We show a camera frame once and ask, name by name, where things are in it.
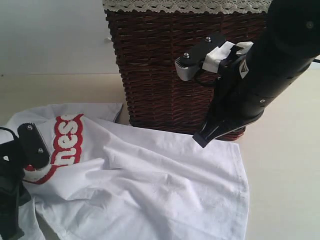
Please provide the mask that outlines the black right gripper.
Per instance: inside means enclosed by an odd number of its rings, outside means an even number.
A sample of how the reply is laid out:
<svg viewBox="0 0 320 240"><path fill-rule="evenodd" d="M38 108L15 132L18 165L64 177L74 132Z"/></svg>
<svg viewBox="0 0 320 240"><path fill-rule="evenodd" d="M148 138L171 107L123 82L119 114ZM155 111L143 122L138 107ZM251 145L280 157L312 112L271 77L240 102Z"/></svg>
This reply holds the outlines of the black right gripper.
<svg viewBox="0 0 320 240"><path fill-rule="evenodd" d="M218 84L208 120L192 138L202 147L212 140L235 141L246 126L310 66L307 51L256 42L226 69Z"/></svg>

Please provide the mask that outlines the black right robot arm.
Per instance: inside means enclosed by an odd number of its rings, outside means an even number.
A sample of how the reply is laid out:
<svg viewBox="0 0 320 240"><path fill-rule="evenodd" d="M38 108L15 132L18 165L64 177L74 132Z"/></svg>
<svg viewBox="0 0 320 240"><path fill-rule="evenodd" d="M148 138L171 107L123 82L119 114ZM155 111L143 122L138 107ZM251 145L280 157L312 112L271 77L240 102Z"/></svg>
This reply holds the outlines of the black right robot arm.
<svg viewBox="0 0 320 240"><path fill-rule="evenodd" d="M320 3L274 0L248 52L220 62L214 97L193 139L201 146L255 121L320 54Z"/></svg>

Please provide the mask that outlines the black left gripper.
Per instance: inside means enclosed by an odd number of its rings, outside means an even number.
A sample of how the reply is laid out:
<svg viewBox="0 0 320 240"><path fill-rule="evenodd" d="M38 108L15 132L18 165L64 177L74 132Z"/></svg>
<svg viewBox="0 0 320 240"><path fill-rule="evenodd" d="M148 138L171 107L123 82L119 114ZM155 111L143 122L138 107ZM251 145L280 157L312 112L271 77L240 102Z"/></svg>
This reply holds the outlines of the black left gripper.
<svg viewBox="0 0 320 240"><path fill-rule="evenodd" d="M24 232L19 227L20 198L30 197L23 188L26 157L18 140L0 145L0 236L2 238L21 238Z"/></svg>

